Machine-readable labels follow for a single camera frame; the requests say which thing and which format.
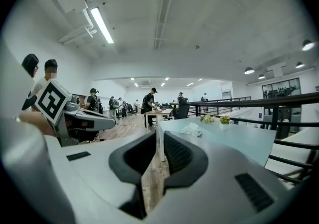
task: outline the black vent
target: black vent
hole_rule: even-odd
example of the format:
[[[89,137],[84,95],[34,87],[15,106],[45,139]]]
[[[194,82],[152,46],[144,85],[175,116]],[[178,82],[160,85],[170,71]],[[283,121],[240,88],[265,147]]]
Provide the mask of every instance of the black vent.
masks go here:
[[[237,175],[235,176],[235,179],[257,212],[261,212],[274,202],[274,200],[249,174]]]

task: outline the crumpled white cloth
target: crumpled white cloth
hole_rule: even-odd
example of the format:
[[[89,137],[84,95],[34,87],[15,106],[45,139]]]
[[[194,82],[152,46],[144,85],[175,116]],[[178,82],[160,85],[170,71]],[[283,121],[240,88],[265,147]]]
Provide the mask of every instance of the crumpled white cloth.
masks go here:
[[[201,130],[199,129],[196,123],[190,123],[189,125],[185,126],[183,129],[180,130],[181,133],[189,134],[194,137],[198,137],[201,135]]]

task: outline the white table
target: white table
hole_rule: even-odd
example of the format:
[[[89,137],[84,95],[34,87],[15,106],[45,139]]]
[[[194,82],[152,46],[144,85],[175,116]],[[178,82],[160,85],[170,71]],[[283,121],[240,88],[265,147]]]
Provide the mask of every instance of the white table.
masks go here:
[[[145,115],[146,115],[146,129],[148,130],[150,128],[149,122],[148,122],[149,115],[156,116],[156,125],[158,125],[159,124],[159,119],[158,119],[159,115],[160,116],[163,116],[163,115],[171,116],[171,118],[173,119],[173,109],[165,109],[165,110],[161,110],[161,112],[156,112],[156,111],[152,110],[152,111],[146,112]]]
[[[266,165],[273,148],[276,131],[235,124],[230,124],[228,130],[221,130],[219,128],[219,119],[216,119],[212,123],[204,123],[197,118],[159,122],[157,134],[159,136],[161,161],[164,161],[164,132],[180,132],[181,129],[191,122],[196,123],[202,131],[200,137],[195,137],[197,140],[228,145],[241,151],[260,165]]]

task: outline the white ceiling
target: white ceiling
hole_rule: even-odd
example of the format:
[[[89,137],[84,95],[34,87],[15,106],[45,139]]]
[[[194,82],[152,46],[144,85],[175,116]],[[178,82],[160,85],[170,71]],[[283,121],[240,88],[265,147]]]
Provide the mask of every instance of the white ceiling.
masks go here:
[[[318,47],[301,51],[304,39],[318,41],[318,35],[299,0],[88,2],[89,9],[97,6],[114,44],[106,42],[97,25],[94,28],[98,32],[93,38],[85,37],[75,44],[91,57],[100,58],[99,62],[169,58],[173,51],[174,58],[180,58],[181,63],[183,58],[196,56],[200,62],[211,63],[209,68],[213,71],[221,68],[230,71],[227,78],[212,72],[212,78],[251,83],[271,65],[286,62],[283,68],[286,75],[296,71],[298,61],[308,64],[304,68],[307,69],[318,58]],[[62,20],[49,10],[47,13],[51,13],[57,24],[67,20],[73,28],[83,19],[70,13]],[[243,76],[247,66],[255,68],[255,75]],[[267,77],[271,79],[273,74],[268,73]]]
[[[203,79],[199,81],[198,79],[191,79],[191,78],[169,78],[165,81],[165,78],[134,78],[134,81],[131,78],[123,78],[123,79],[113,79],[114,82],[118,83],[123,87],[130,87],[136,88],[134,83],[137,83],[139,88],[141,85],[149,84],[150,88],[155,87],[157,89],[171,89],[171,88],[185,88],[185,89],[192,89],[198,85],[206,83],[210,80]]]

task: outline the black hair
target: black hair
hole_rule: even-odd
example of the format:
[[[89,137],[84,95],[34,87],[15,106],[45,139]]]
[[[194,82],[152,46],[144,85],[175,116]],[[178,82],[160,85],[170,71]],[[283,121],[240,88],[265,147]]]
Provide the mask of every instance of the black hair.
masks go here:
[[[28,54],[23,62],[22,67],[30,74],[31,77],[33,77],[33,71],[37,64],[39,63],[39,59],[32,53]]]
[[[46,70],[48,67],[54,67],[58,68],[58,63],[56,62],[55,59],[49,59],[45,64],[44,64],[44,69]]]

